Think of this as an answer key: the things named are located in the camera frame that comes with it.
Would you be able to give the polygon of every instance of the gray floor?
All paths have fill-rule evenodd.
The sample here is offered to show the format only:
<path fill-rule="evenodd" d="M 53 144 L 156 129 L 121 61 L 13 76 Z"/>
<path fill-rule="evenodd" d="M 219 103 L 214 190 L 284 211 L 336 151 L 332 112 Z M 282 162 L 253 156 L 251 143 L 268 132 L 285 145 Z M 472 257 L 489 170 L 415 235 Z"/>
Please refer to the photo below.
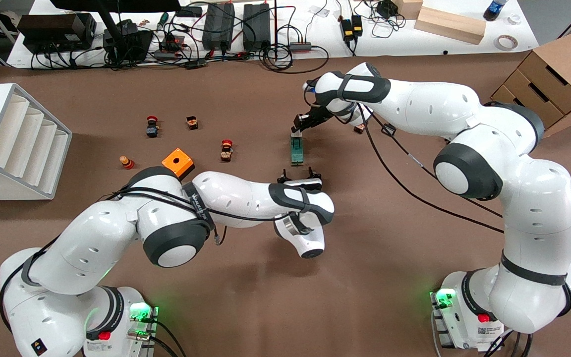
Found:
<path fill-rule="evenodd" d="M 0 9 L 27 14 L 34 0 L 3 0 Z M 519 0 L 521 9 L 540 45 L 557 38 L 571 22 L 571 0 Z M 7 39 L 0 39 L 0 57 L 6 59 L 12 49 Z"/>

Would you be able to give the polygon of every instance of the white table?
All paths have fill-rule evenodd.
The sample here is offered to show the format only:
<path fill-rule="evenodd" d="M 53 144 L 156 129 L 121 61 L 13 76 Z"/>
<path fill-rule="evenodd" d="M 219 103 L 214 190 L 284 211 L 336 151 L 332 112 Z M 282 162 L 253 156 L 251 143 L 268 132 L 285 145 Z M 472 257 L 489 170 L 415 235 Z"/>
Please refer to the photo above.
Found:
<path fill-rule="evenodd" d="M 235 3 L 235 15 L 238 18 L 243 18 L 244 14 L 244 4 L 249 3 L 261 3 L 262 1 L 250 1 L 250 2 L 236 2 Z M 349 16 L 349 7 L 347 6 L 347 0 L 340 0 L 343 6 L 343 15 L 345 17 Z M 186 5 L 188 0 L 181 0 L 182 5 Z M 302 32 L 305 31 L 305 27 L 310 22 L 312 18 L 312 13 L 309 12 L 311 6 L 323 7 L 326 0 L 278 0 L 278 6 L 294 5 L 297 7 L 294 16 L 292 18 L 292 25 L 299 28 Z M 352 7 L 356 7 L 359 1 L 352 1 Z M 451 13 L 462 14 L 471 18 L 477 18 L 483 20 L 482 14 L 486 7 L 489 5 L 490 0 L 424 0 L 424 6 L 432 7 L 434 9 L 440 9 L 443 11 L 448 11 Z M 206 5 L 202 6 L 204 12 L 206 13 Z M 342 41 L 342 34 L 340 27 L 336 20 L 339 14 L 339 6 L 336 0 L 327 0 L 326 9 L 330 11 L 330 14 L 326 18 L 321 18 L 320 16 L 315 16 L 310 28 L 308 29 L 308 41 L 313 45 L 321 46 L 325 48 L 331 57 L 348 57 L 351 56 L 351 52 L 345 47 Z M 277 18 L 279 20 L 279 26 L 285 25 L 290 18 L 292 9 L 284 8 L 279 9 L 277 13 Z M 359 6 L 356 12 L 361 15 L 369 16 L 369 9 L 364 5 Z M 30 10 L 30 14 L 59 14 L 66 13 L 66 11 L 56 9 L 50 0 L 35 0 Z M 505 18 L 508 15 L 516 13 L 521 16 L 521 23 L 519 25 L 509 25 L 507 24 Z M 98 26 L 96 30 L 97 38 L 93 42 L 93 47 L 98 47 L 102 45 L 102 32 L 105 29 L 104 24 L 100 20 L 97 13 L 92 13 L 94 19 L 97 21 Z M 118 14 L 112 14 L 114 20 L 118 22 Z M 138 24 L 143 19 L 149 20 L 151 23 L 147 24 L 146 27 L 149 29 L 155 29 L 156 23 L 158 22 L 161 13 L 125 13 L 122 14 L 122 19 L 131 18 L 131 20 Z M 176 18 L 176 23 L 184 23 L 191 26 L 196 18 Z M 407 20 L 405 27 L 397 32 L 394 32 L 390 38 L 381 39 L 373 38 L 371 36 L 371 30 L 373 23 L 369 20 L 363 20 L 363 36 L 358 41 L 358 48 L 356 54 L 363 57 L 371 56 L 415 56 L 415 55 L 441 55 L 444 51 L 448 54 L 458 55 L 458 54 L 489 54 L 489 53 L 500 53 L 503 52 L 498 50 L 493 44 L 494 39 L 500 35 L 508 34 L 513 36 L 519 42 L 519 45 L 512 50 L 512 52 L 522 52 L 530 50 L 539 45 L 535 39 L 530 25 L 528 24 L 521 7 L 517 0 L 510 0 L 506 3 L 501 12 L 499 18 L 494 22 L 488 22 L 486 25 L 486 32 L 482 42 L 479 45 L 471 45 L 470 43 L 465 43 L 455 39 L 446 38 L 444 36 L 438 36 L 435 34 L 430 34 L 428 32 L 423 32 L 414 29 L 415 20 Z M 200 20 L 196 28 L 202 28 L 204 26 L 204 18 Z M 236 35 L 241 30 L 241 26 L 238 25 L 233 30 L 233 35 Z M 378 25 L 376 27 L 376 34 L 379 36 L 384 36 L 385 28 Z M 194 30 L 193 35 L 197 39 L 202 38 L 202 32 L 199 30 Z M 279 33 L 279 42 L 286 42 L 286 31 L 282 30 Z M 293 30 L 290 30 L 290 40 L 296 41 L 296 36 Z M 186 38 L 185 43 L 187 43 L 193 49 L 193 56 L 197 56 L 196 48 L 193 41 L 190 38 Z M 203 57 L 206 54 L 206 50 L 200 46 L 200 56 Z M 157 50 L 157 45 L 152 44 L 150 51 L 153 52 Z M 243 50 L 242 36 L 233 43 L 230 52 L 240 52 Z M 87 52 L 81 55 L 77 59 L 77 64 L 79 65 L 91 65 L 94 63 L 104 63 L 104 50 L 97 50 L 92 52 Z M 304 58 L 322 58 L 325 54 L 320 51 L 314 51 L 309 54 L 296 54 L 295 59 Z M 42 58 L 41 62 L 48 64 L 48 60 Z M 32 54 L 23 45 L 23 35 L 20 34 L 16 43 L 14 44 L 13 50 L 10 53 L 7 63 L 13 67 L 18 68 L 30 68 L 30 59 Z M 52 55 L 54 61 L 58 60 L 56 54 Z M 33 66 L 35 68 L 40 68 L 41 66 L 34 60 Z"/>

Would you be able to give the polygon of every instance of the cardboard box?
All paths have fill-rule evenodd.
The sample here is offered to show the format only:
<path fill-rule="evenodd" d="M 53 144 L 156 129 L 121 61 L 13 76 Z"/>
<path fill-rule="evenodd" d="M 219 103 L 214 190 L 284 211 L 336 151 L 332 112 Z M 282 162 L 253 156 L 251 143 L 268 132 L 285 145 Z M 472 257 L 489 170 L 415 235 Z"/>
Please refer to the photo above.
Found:
<path fill-rule="evenodd" d="M 479 45 L 486 30 L 486 22 L 423 6 L 417 16 L 414 28 Z"/>
<path fill-rule="evenodd" d="M 405 16 L 407 20 L 415 20 L 422 9 L 422 0 L 395 0 L 398 5 L 398 13 Z"/>
<path fill-rule="evenodd" d="M 537 112 L 545 136 L 571 126 L 571 34 L 535 48 L 492 99 Z"/>

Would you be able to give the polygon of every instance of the bottle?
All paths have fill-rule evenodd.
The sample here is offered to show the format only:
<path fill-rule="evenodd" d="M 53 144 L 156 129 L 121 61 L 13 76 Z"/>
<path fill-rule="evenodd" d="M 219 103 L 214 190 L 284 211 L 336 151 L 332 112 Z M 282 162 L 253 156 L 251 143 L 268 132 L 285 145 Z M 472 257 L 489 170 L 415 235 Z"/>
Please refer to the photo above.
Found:
<path fill-rule="evenodd" d="M 484 12 L 486 21 L 495 21 L 501 12 L 501 8 L 504 7 L 507 2 L 508 0 L 493 0 Z"/>

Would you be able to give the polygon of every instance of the drawer handle slot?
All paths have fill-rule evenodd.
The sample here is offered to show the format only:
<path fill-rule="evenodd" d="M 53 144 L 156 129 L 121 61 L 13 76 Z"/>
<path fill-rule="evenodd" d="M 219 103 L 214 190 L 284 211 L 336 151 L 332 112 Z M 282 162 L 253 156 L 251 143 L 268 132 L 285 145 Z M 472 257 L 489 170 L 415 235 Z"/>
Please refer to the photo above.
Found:
<path fill-rule="evenodd" d="M 537 86 L 535 86 L 534 83 L 529 83 L 528 87 L 530 87 L 531 90 L 537 93 L 537 95 L 541 97 L 541 100 L 543 100 L 544 102 L 549 102 L 548 97 L 546 97 L 546 95 L 543 94 L 543 92 L 539 88 L 537 88 Z"/>
<path fill-rule="evenodd" d="M 561 77 L 561 75 L 558 74 L 557 71 L 553 70 L 552 67 L 547 65 L 546 70 L 548 70 L 550 74 L 552 74 L 559 82 L 561 82 L 562 85 L 567 86 L 567 81 L 563 77 Z"/>

